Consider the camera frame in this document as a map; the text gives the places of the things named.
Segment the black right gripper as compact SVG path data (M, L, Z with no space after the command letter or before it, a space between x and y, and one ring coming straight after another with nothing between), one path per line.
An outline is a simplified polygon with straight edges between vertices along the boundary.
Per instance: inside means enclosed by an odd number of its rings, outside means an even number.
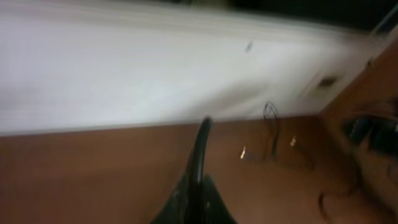
M341 125L345 137L355 146L368 140L370 150L397 157L397 121L375 116L349 119Z

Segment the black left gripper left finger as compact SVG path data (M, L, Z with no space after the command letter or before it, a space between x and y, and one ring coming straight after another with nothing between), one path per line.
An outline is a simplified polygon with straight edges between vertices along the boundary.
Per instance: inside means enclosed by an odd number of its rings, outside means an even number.
M151 221L151 224L183 224L188 204L189 181L183 175L173 189L161 211Z

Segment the white wall socket plate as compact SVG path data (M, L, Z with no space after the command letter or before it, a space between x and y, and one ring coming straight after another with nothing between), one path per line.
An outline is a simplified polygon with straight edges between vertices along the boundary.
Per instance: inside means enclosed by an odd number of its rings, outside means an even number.
M316 73L305 85L298 97L300 99L321 99L326 97L334 89L337 83L344 77L344 73Z

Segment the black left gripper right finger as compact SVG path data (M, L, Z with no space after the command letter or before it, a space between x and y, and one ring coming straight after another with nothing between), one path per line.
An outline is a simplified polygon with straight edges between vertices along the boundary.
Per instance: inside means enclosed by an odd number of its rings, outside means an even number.
M205 223L207 224L237 224L229 213L218 192L213 179L206 175L203 178L203 204Z

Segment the wooden side panel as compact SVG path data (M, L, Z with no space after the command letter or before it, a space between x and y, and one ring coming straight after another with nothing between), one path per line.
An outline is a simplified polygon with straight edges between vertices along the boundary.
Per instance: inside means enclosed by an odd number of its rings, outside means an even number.
M329 221L328 197L361 190L397 215L397 42L393 41L326 107L322 119L341 150L356 165L345 192L324 191L321 216Z

